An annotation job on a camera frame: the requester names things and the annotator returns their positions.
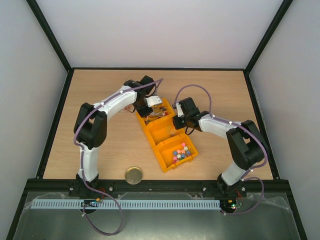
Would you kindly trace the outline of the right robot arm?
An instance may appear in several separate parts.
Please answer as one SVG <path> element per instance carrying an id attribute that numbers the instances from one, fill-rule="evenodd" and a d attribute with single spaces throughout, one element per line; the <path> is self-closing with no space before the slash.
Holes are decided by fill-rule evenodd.
<path id="1" fill-rule="evenodd" d="M 175 101 L 173 108 L 177 111 L 172 119 L 175 129 L 197 130 L 227 140 L 232 162 L 217 178 L 217 189 L 222 195 L 229 196 L 249 172 L 268 161 L 269 148 L 253 121 L 229 121 L 209 111 L 201 112 L 191 97 Z"/>

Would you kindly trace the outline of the yellow star candy bin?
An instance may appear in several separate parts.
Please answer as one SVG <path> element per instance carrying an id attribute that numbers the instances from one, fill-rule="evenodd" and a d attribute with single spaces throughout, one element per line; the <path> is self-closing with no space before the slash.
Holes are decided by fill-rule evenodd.
<path id="1" fill-rule="evenodd" d="M 154 153 L 164 173 L 193 161 L 199 155 L 190 137 L 184 133 L 160 142 Z"/>

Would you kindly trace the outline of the yellow lollipop bin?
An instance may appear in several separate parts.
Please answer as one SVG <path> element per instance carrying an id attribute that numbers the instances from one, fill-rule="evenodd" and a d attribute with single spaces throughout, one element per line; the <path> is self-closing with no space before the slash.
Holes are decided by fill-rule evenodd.
<path id="1" fill-rule="evenodd" d="M 161 99 L 162 103 L 152 106 L 152 113 L 147 117 L 140 117 L 140 115 L 136 112 L 135 115 L 142 129 L 145 129 L 148 125 L 156 121 L 159 123 L 160 120 L 167 120 L 175 115 L 175 112 L 168 102 L 168 100 L 164 97 Z"/>

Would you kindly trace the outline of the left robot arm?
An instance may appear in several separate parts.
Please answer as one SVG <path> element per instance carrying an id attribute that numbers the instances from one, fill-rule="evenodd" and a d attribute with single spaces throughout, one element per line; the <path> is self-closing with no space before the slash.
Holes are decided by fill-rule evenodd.
<path id="1" fill-rule="evenodd" d="M 153 112 L 152 107 L 162 103 L 156 95 L 162 81 L 162 78 L 153 80 L 147 75 L 140 81 L 128 80 L 106 99 L 81 105 L 74 125 L 73 143 L 80 149 L 80 167 L 76 177 L 77 181 L 82 181 L 82 187 L 106 195 L 94 184 L 99 178 L 99 148 L 107 138 L 108 121 L 129 105 L 133 105 L 140 117 L 149 116 Z"/>

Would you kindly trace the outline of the metal scoop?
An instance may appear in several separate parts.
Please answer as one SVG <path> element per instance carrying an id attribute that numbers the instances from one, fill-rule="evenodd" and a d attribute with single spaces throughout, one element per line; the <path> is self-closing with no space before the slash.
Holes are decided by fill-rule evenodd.
<path id="1" fill-rule="evenodd" d="M 153 122 L 159 118 L 162 118 L 163 116 L 164 116 L 164 114 L 161 110 L 160 111 L 153 111 L 150 115 L 148 115 L 146 117 L 146 121 Z"/>

